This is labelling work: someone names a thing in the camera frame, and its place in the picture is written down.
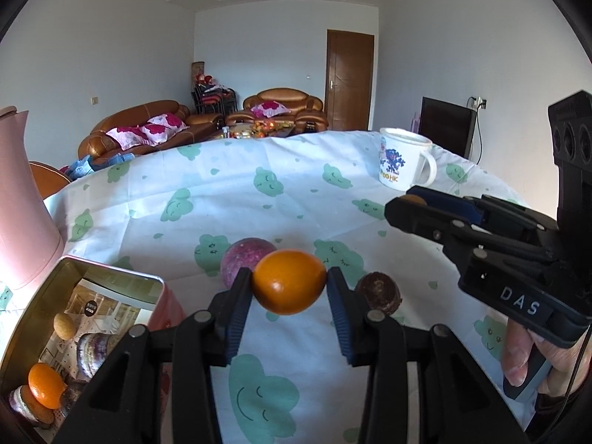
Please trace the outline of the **person's right hand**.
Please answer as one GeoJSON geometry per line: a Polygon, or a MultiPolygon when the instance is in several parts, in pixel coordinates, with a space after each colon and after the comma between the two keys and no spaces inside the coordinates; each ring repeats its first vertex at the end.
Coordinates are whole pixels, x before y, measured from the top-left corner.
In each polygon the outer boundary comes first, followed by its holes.
{"type": "Polygon", "coordinates": [[[502,352],[503,373],[512,386],[522,386],[528,375],[531,351],[538,349],[551,364],[551,370],[540,384],[538,392],[553,398],[563,397],[584,341],[585,336],[582,336],[573,347],[562,349],[509,320],[502,352]]]}

